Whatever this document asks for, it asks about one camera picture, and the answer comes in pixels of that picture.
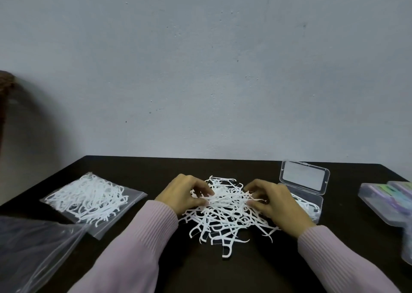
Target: pink sweater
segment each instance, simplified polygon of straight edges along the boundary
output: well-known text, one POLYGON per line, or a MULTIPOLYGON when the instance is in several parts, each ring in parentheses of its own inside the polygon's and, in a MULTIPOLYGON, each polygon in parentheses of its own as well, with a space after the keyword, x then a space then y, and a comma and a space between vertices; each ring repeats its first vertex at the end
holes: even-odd
MULTIPOLYGON (((177 227, 170 207, 147 201, 69 293, 154 292, 159 257, 177 227)), ((298 251, 328 292, 399 292, 382 271, 325 226, 306 230, 298 239, 298 251)))

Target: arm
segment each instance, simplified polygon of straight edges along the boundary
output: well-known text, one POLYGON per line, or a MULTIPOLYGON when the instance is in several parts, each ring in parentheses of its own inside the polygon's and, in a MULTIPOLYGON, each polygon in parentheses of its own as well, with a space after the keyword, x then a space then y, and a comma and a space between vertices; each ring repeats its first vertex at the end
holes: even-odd
POLYGON ((178 227, 177 214, 207 203, 193 198, 192 189, 204 196, 214 194, 204 181, 178 175, 155 201, 146 202, 69 293, 154 292, 159 257, 178 227))
POLYGON ((316 226, 285 185, 257 179, 245 186, 248 190, 255 192, 254 198, 269 199, 269 204, 247 203, 297 238, 299 253, 327 292, 399 292, 378 267, 345 246, 328 228, 316 226))

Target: wall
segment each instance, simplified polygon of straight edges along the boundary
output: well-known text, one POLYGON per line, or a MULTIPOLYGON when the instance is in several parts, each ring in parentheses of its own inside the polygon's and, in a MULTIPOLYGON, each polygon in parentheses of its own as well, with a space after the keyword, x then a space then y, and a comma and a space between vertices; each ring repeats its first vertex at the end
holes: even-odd
POLYGON ((412 179, 411 10, 0 0, 0 69, 38 110, 14 98, 0 194, 86 154, 370 162, 412 179))

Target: black table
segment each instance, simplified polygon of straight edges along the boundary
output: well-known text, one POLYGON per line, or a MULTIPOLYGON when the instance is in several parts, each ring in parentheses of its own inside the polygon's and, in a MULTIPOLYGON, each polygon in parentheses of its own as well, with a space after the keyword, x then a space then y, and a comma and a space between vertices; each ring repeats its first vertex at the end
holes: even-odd
MULTIPOLYGON (((328 226, 347 246, 376 264, 401 291, 412 291, 412 266, 400 258, 402 229, 386 225, 357 197, 362 182, 405 180, 378 164, 313 164, 330 170, 319 224, 328 226)), ((148 199, 154 199, 179 173, 201 179, 210 175, 236 178, 244 184, 255 178, 277 183, 280 167, 280 161, 85 156, 0 206, 0 215, 70 223, 39 199, 88 171, 144 191, 148 199)), ((134 205, 100 241, 86 234, 39 292, 67 292, 146 200, 134 205)), ((284 232, 275 232, 272 244, 257 229, 241 231, 239 236, 250 241, 235 243, 232 256, 222 259, 220 245, 200 244, 198 238, 189 238, 192 227, 190 223, 181 225, 166 246, 159 262, 157 292, 323 291, 297 253, 296 241, 284 232)))

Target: stacked plastic box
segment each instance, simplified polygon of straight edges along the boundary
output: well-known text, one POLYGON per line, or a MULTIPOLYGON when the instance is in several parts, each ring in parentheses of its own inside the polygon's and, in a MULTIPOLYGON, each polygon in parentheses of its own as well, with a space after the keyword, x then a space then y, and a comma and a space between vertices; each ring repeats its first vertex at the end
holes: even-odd
POLYGON ((404 228, 402 259, 412 264, 412 182, 363 183, 358 195, 384 222, 404 228))

